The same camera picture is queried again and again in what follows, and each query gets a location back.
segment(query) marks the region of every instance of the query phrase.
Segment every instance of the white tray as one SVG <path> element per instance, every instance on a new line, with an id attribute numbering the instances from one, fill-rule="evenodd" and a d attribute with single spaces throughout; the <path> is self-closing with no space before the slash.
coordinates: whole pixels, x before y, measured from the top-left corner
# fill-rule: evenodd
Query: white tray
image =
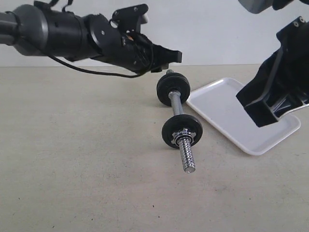
<path id="1" fill-rule="evenodd" d="M 243 84 L 224 78 L 191 93 L 187 104 L 244 152 L 260 156 L 300 128 L 292 114 L 259 128 L 247 115 L 236 94 Z"/>

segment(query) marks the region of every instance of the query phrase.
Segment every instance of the beige table surface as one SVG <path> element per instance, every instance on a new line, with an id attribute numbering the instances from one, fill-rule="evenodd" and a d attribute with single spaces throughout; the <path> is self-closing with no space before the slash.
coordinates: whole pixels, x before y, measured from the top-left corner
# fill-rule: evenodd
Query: beige table surface
<path id="1" fill-rule="evenodd" d="M 174 70 L 196 89 L 247 83 L 258 67 Z M 197 170 L 186 174 L 161 138 L 172 115 L 156 97 L 161 75 L 0 68 L 0 232 L 309 231 L 309 109 L 260 157 L 203 121 Z"/>

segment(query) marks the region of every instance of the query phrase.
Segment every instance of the dumbbell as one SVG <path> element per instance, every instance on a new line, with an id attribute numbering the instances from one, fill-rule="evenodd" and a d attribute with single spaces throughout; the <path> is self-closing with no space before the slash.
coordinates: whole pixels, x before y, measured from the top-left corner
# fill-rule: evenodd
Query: dumbbell
<path id="1" fill-rule="evenodd" d="M 156 91 L 159 100 L 173 108 L 174 117 L 162 128 L 164 142 L 175 149 L 180 149 L 183 169 L 186 173 L 195 171 L 195 162 L 191 147 L 198 143 L 203 134 L 199 120 L 183 113 L 182 104 L 190 96 L 190 84 L 185 76 L 168 70 L 158 82 Z"/>

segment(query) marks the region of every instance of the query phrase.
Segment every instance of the black cable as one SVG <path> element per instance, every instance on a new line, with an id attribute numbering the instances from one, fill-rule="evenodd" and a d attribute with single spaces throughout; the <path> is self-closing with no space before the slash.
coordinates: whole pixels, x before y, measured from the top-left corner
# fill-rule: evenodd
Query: black cable
<path id="1" fill-rule="evenodd" d="M 103 76 L 119 76 L 119 77 L 125 77 L 125 78 L 136 78 L 136 77 L 140 77 L 145 75 L 147 72 L 149 72 L 151 70 L 151 66 L 152 63 L 154 62 L 154 49 L 153 49 L 153 45 L 151 45 L 151 62 L 149 64 L 149 68 L 147 69 L 147 71 L 142 72 L 140 74 L 137 75 L 125 75 L 125 74 L 120 74 L 120 73 L 112 73 L 112 72 L 97 72 L 97 71 L 93 71 L 93 70 L 87 70 L 87 69 L 82 69 L 82 68 L 78 68 L 74 65 L 71 65 L 67 62 L 64 62 L 62 60 L 60 60 L 59 58 L 48 54 L 46 52 L 44 52 L 42 49 L 40 49 L 39 47 L 37 47 L 36 45 L 34 45 L 32 42 L 30 42 L 29 40 L 27 40 L 26 38 L 21 37 L 22 40 L 24 40 L 25 42 L 27 42 L 28 44 L 30 44 L 31 46 L 33 46 L 35 49 L 39 50 L 42 54 L 46 55 L 47 57 L 49 57 L 50 59 L 70 68 L 70 69 L 74 69 L 76 71 L 82 72 L 82 73 L 88 73 L 88 74 L 94 74 L 94 75 L 103 75 Z"/>

